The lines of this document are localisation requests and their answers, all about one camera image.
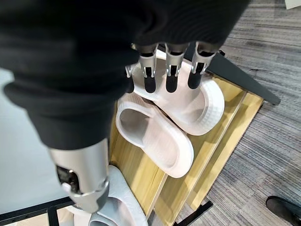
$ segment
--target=black metal frame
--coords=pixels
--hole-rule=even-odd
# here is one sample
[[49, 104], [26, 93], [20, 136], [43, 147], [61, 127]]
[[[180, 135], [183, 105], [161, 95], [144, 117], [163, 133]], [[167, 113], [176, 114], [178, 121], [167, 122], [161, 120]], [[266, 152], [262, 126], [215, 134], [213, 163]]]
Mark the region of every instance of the black metal frame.
[[59, 226], [56, 210], [73, 204], [74, 202], [69, 197], [65, 197], [21, 210], [4, 213], [0, 215], [0, 226], [32, 218], [44, 213], [48, 214], [48, 222], [50, 226]]
[[[159, 45], [158, 49], [165, 52], [164, 45]], [[195, 44], [191, 43], [185, 52], [184, 58], [191, 61], [194, 51]], [[207, 71], [217, 75], [219, 78], [226, 80], [227, 82], [231, 82], [233, 85], [236, 85], [241, 89], [247, 90], [248, 92], [262, 97], [264, 100], [273, 105], [278, 105], [280, 103], [280, 99], [275, 94], [262, 86], [249, 74], [239, 69], [223, 55], [223, 52], [217, 53], [213, 57], [210, 65], [207, 68]]]
[[187, 218], [182, 220], [180, 223], [175, 222], [173, 226], [189, 226], [197, 219], [199, 219], [211, 207], [213, 207], [213, 203], [211, 201], [208, 201], [205, 205], [200, 205], [196, 211], [191, 213]]

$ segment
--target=white wall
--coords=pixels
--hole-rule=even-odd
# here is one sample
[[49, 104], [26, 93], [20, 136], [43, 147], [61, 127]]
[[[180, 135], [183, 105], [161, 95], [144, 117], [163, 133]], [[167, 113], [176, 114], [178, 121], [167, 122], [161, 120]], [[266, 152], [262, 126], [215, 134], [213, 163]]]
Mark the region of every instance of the white wall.
[[26, 112], [3, 93], [10, 81], [0, 69], [0, 214], [67, 196]]

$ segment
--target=black fingertip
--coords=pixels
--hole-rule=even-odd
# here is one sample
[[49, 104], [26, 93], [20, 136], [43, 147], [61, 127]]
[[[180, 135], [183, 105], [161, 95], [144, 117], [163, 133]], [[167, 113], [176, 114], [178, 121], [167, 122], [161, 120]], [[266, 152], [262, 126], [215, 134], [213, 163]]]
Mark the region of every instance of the black fingertip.
[[132, 93], [134, 91], [134, 81], [133, 81], [133, 77], [129, 77], [129, 87], [127, 90], [127, 93]]
[[201, 74], [200, 73], [192, 73], [190, 72], [188, 78], [188, 86], [190, 89], [196, 89], [201, 82]]
[[175, 77], [174, 75], [167, 76], [166, 78], [166, 90], [169, 93], [173, 93], [176, 91], [178, 86], [178, 77]]
[[156, 90], [156, 81], [155, 78], [147, 77], [144, 78], [144, 87], [146, 92], [153, 93]]

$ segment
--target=black metal leg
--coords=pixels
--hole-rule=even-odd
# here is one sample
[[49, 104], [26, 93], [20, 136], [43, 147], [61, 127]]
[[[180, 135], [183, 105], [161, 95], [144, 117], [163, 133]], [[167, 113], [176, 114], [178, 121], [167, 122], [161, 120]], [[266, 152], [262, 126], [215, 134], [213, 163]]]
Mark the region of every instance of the black metal leg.
[[47, 214], [49, 226], [59, 226], [56, 207], [49, 207], [47, 209]]
[[174, 223], [174, 226], [189, 226], [193, 222], [195, 222], [197, 219], [200, 218], [200, 216], [203, 215], [207, 210], [209, 210], [213, 206], [213, 203], [211, 201], [208, 201], [205, 205], [200, 205], [196, 211], [191, 213], [187, 218], [182, 220], [180, 223]]
[[[64, 208], [66, 206], [70, 206], [73, 204], [74, 204], [74, 202], [69, 197], [65, 197], [65, 198], [54, 200], [51, 202], [46, 202], [46, 203], [43, 203], [40, 205], [31, 206], [31, 207], [28, 207], [25, 209], [0, 214], [0, 226], [11, 224], [11, 223], [14, 223], [14, 222], [17, 222], [20, 220], [32, 218], [32, 217], [35, 217], [35, 216], [38, 216], [40, 214], [44, 214], [47, 212], [48, 212], [48, 215], [49, 215], [49, 213], [56, 214], [56, 218], [57, 218], [57, 213], [56, 213], [57, 209]], [[55, 208], [55, 213], [52, 212], [52, 210], [49, 210], [50, 208]]]

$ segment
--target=wooden shelf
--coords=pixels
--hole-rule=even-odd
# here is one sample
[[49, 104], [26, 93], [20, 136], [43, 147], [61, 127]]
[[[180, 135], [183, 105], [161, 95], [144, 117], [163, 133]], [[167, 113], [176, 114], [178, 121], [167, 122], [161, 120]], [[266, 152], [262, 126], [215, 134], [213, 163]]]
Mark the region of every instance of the wooden shelf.
[[226, 134], [216, 148], [204, 172], [192, 190], [187, 203], [196, 210], [226, 164], [234, 148], [262, 104], [262, 98], [248, 93]]
[[168, 177], [138, 147], [127, 142], [112, 122], [111, 164], [123, 173], [128, 185], [149, 217], [156, 214], [166, 226], [172, 226], [185, 202], [196, 209], [202, 202], [244, 131], [255, 116], [262, 98], [218, 78], [225, 110], [219, 123], [207, 134], [191, 136], [194, 162], [182, 178]]
[[224, 114], [220, 122], [207, 134], [189, 136], [195, 156], [190, 171], [179, 179], [167, 178], [155, 205], [156, 214], [166, 226], [174, 224], [176, 217], [246, 97], [246, 92], [240, 88], [219, 79], [214, 80], [220, 86], [225, 98]]

